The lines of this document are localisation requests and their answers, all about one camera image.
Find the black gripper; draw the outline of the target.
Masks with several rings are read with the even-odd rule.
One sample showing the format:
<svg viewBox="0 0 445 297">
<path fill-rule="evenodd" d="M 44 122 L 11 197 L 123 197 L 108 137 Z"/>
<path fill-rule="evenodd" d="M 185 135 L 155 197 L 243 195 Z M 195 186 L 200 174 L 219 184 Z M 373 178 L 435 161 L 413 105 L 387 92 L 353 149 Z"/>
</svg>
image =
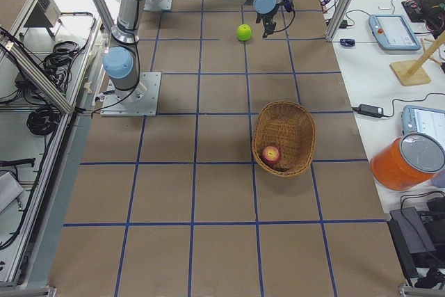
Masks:
<svg viewBox="0 0 445 297">
<path fill-rule="evenodd" d="M 274 21 L 274 17 L 280 9 L 286 9 L 287 0 L 281 0 L 276 3 L 274 8 L 266 13 L 266 21 L 263 21 L 264 15 L 261 13 L 257 13 L 256 23 L 262 23 L 264 26 L 264 32 L 262 38 L 267 38 L 268 36 L 274 34 L 276 22 Z"/>
</svg>

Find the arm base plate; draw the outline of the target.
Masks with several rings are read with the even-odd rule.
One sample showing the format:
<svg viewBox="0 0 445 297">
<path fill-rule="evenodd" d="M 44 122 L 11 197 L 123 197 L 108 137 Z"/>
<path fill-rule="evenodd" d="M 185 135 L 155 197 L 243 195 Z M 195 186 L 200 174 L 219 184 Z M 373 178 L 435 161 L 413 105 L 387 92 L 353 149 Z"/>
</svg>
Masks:
<svg viewBox="0 0 445 297">
<path fill-rule="evenodd" d="M 124 99 L 127 94 L 116 90 L 109 79 L 107 88 L 113 93 L 105 96 L 99 112 L 104 117 L 155 116 L 160 85 L 160 72 L 141 72 L 136 90 Z"/>
</svg>

